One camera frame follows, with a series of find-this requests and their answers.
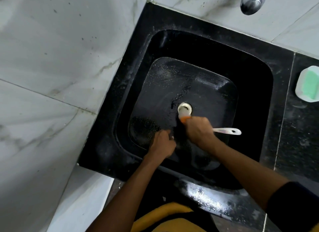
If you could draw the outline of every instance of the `sink drain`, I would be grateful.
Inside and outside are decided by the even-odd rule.
[[[179,113],[181,110],[183,110],[184,113],[187,113],[188,116],[191,116],[193,111],[192,106],[186,102],[182,102],[180,105],[178,105],[177,112]]]

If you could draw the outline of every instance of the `sink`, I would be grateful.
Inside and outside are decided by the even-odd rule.
[[[152,37],[123,105],[118,142],[142,158],[154,133],[170,129],[177,147],[163,167],[208,185],[239,189],[224,166],[187,140],[177,107],[187,102],[192,115],[207,117],[213,127],[240,129],[240,136],[216,136],[258,161],[272,86],[270,68],[248,53],[191,33],[160,31]]]
[[[177,147],[157,170],[231,194],[241,185],[217,160],[191,144],[177,118],[182,102],[230,147],[273,169],[292,51],[173,10],[146,3],[90,131],[80,166],[126,181],[153,134],[170,129]]]

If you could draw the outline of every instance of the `black countertop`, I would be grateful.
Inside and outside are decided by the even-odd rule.
[[[165,29],[188,31],[229,45],[258,57],[270,67],[275,91],[271,98],[260,163],[271,169],[275,167],[276,171],[293,180],[302,180],[303,184],[306,183],[314,191],[319,180],[316,139],[319,103],[298,99],[294,87],[299,73],[306,67],[319,65],[319,61],[150,3],[146,4],[141,14],[81,153],[79,164],[123,181],[140,164],[140,158],[121,149],[114,126],[121,111],[119,107],[123,105],[122,99],[127,95],[132,85],[132,76],[141,63],[143,50],[153,35]],[[139,57],[131,58],[136,53]],[[265,213],[244,189],[208,188],[179,173],[172,173],[165,167],[159,167],[154,177],[159,179],[161,186],[174,187],[203,210],[260,231],[264,229],[266,221],[266,230],[277,230],[271,222],[265,220]]]

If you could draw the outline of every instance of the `dark sleeve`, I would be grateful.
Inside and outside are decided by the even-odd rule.
[[[298,182],[288,182],[270,197],[266,213],[283,232],[308,232],[319,222],[319,197]]]

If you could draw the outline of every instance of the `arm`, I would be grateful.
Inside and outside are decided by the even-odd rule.
[[[176,143],[169,130],[160,130],[141,165],[93,221],[86,232],[130,232],[145,189],[157,167],[169,157]]]
[[[190,141],[216,157],[263,210],[266,210],[272,194],[289,182],[287,178],[220,141],[207,118],[191,117],[186,120],[185,126]]]

